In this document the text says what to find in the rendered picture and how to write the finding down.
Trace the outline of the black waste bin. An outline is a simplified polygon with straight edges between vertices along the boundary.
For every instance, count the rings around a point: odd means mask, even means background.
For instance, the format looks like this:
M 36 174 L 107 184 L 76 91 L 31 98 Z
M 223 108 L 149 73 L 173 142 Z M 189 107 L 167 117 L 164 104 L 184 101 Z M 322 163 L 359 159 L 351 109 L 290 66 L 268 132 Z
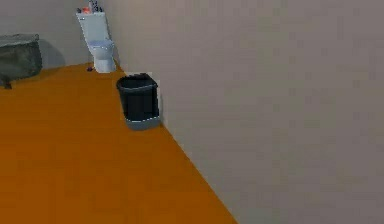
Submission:
M 126 125 L 147 130 L 160 124 L 158 84 L 147 73 L 121 77 L 116 82 Z

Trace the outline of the white toilet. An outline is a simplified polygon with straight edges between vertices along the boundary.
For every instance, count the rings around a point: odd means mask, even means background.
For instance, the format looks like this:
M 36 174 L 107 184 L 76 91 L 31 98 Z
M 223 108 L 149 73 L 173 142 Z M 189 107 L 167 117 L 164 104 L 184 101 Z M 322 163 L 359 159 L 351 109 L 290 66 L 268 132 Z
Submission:
M 108 32 L 104 12 L 77 13 L 87 47 L 93 57 L 94 68 L 98 73 L 111 73 L 116 70 L 113 58 L 114 42 Z

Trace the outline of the dark grey bathtub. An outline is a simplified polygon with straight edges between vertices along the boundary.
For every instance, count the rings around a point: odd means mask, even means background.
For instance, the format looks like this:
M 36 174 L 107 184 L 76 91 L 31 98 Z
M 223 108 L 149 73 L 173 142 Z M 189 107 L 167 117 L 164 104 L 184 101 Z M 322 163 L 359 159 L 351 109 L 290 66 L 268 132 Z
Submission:
M 0 86 L 11 89 L 11 82 L 33 77 L 42 70 L 38 34 L 0 35 Z

